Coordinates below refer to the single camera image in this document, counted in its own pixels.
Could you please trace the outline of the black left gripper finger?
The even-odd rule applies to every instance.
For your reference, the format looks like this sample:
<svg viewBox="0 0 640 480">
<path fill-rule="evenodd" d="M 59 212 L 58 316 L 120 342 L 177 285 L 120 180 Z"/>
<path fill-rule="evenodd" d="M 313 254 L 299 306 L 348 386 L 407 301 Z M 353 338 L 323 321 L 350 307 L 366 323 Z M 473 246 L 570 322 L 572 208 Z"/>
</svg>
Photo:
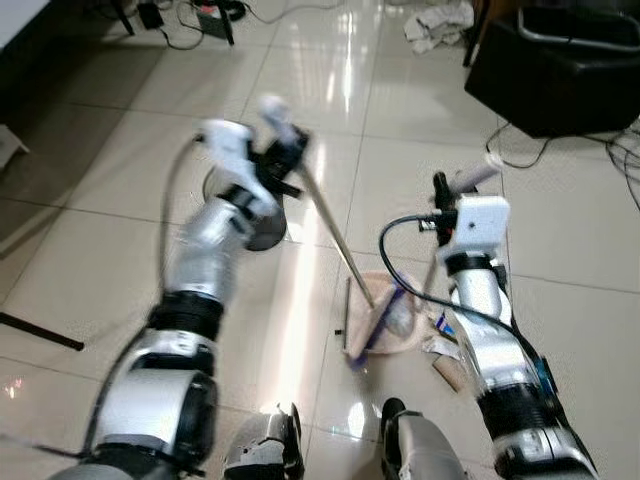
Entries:
<svg viewBox="0 0 640 480">
<path fill-rule="evenodd" d="M 306 129 L 294 128 L 291 134 L 278 136 L 278 164 L 282 169 L 298 169 L 305 163 L 311 134 Z"/>
</svg>

